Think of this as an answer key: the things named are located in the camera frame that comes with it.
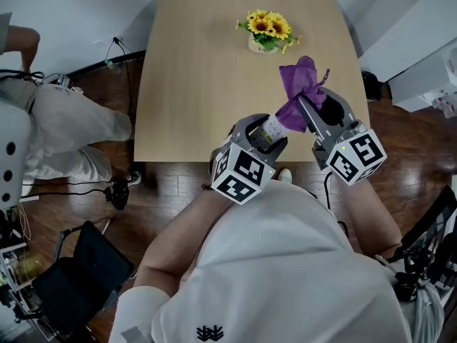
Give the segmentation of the person's right forearm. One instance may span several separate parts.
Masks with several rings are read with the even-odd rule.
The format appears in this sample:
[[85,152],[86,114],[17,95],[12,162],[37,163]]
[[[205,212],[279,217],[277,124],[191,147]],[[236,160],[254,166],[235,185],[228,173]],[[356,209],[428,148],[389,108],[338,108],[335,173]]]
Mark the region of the person's right forearm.
[[331,178],[337,184],[351,220],[358,246],[356,253],[370,258],[393,257],[401,245],[401,229],[370,181],[364,179],[349,186],[338,176]]

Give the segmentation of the purple towel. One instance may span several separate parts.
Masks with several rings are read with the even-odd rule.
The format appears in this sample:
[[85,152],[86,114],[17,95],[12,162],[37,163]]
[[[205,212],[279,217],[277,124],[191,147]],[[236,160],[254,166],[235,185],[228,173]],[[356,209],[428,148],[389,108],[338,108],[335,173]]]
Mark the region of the purple towel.
[[298,109],[298,98],[307,97],[316,107],[316,111],[320,111],[326,100],[326,94],[321,87],[326,83],[330,69],[326,70],[319,81],[314,60],[309,56],[302,56],[295,65],[280,66],[279,72],[288,101],[275,113],[275,116],[287,129],[304,133],[308,121],[303,118]]

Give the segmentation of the black office chair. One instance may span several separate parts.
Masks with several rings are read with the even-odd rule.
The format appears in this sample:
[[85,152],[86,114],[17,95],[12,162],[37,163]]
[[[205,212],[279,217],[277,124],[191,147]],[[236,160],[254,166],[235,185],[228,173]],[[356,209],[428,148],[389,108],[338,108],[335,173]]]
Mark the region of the black office chair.
[[134,264],[86,221],[60,233],[54,263],[31,285],[53,328],[69,335],[114,301],[133,272]]

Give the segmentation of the black mesh chair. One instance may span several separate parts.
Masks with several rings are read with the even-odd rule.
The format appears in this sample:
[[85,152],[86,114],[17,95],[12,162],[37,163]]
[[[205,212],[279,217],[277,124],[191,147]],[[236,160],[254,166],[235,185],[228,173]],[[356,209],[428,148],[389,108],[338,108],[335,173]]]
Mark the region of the black mesh chair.
[[402,238],[388,262],[399,262],[394,291],[403,302],[418,297],[428,282],[440,297],[457,289],[457,196],[446,186],[428,211]]

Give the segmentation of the black trash bin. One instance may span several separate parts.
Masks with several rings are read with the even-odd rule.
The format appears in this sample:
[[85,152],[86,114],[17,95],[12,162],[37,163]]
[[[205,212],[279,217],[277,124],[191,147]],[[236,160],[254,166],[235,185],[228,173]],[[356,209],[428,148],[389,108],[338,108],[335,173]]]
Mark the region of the black trash bin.
[[377,79],[376,75],[369,71],[362,71],[361,75],[367,100],[380,101],[382,83]]

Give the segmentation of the metal equipment rack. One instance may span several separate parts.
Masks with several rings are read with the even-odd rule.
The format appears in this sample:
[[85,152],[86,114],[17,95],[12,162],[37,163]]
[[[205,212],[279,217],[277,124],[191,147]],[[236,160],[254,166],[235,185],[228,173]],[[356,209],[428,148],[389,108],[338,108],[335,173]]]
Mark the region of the metal equipment rack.
[[31,285],[37,273],[30,241],[24,205],[0,210],[0,306],[11,310],[17,324],[27,322],[36,328],[42,310]]

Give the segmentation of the sunflowers in white pot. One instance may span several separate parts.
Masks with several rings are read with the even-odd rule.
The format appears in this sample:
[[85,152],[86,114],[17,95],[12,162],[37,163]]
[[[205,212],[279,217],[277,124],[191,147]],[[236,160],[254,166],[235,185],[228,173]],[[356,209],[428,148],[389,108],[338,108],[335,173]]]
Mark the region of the sunflowers in white pot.
[[236,22],[235,29],[248,32],[248,48],[258,54],[283,54],[290,46],[301,43],[301,37],[294,36],[291,25],[275,11],[249,11],[244,21]]

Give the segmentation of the black device on floor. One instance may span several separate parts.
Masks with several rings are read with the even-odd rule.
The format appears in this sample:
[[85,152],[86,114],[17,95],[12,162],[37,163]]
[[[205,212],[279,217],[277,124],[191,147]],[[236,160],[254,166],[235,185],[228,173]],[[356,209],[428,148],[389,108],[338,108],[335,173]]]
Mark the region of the black device on floor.
[[110,187],[103,190],[105,199],[116,210],[123,211],[129,199],[129,182],[127,179],[116,179]]

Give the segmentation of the small labelled bottle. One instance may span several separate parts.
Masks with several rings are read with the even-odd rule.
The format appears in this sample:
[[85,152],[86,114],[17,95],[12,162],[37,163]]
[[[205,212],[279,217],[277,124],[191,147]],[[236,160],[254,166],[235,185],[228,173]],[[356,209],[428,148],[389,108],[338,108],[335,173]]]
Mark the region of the small labelled bottle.
[[250,134],[250,140],[254,147],[266,151],[289,132],[290,129],[283,126],[275,115],[270,115]]

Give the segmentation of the person's white shirt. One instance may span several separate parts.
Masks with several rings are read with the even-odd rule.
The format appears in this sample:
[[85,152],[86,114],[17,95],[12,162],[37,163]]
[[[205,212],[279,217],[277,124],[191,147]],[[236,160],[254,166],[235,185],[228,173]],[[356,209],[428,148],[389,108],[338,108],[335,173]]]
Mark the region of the person's white shirt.
[[356,253],[306,190],[273,180],[212,226],[179,290],[119,298],[109,343],[413,343],[397,268]]

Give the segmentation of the white plastic bag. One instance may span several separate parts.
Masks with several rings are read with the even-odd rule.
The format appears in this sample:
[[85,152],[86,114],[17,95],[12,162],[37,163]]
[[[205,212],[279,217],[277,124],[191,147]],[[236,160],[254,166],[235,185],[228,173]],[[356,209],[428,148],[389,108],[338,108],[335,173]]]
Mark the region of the white plastic bag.
[[444,321],[444,310],[436,288],[426,282],[417,291],[414,313],[413,343],[437,343]]

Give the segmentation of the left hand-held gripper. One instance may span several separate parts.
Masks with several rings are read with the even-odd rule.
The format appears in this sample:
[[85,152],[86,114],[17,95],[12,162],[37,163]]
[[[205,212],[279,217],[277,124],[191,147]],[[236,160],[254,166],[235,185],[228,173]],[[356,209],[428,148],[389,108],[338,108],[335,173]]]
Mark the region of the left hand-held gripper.
[[222,146],[211,154],[210,188],[239,205],[265,188],[275,173],[268,161],[276,161],[288,144],[285,136],[267,149],[242,147],[253,145],[250,134],[268,118],[269,114],[252,114],[238,120]]

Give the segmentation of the person's left forearm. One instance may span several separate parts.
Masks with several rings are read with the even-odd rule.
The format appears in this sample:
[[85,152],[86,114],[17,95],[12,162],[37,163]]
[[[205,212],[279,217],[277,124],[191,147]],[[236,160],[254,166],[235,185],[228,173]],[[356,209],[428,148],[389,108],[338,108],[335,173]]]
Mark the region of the person's left forearm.
[[232,204],[218,192],[201,192],[149,245],[134,286],[155,287],[170,297],[175,295],[206,235]]

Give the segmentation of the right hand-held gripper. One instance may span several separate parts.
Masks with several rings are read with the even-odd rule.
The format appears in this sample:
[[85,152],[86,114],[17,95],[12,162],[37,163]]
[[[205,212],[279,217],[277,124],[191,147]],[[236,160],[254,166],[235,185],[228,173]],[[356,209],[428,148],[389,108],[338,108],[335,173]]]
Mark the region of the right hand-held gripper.
[[318,110],[306,96],[298,110],[316,136],[313,154],[320,169],[329,168],[344,183],[354,185],[377,170],[387,156],[376,133],[357,120],[349,103],[322,87],[326,99]]

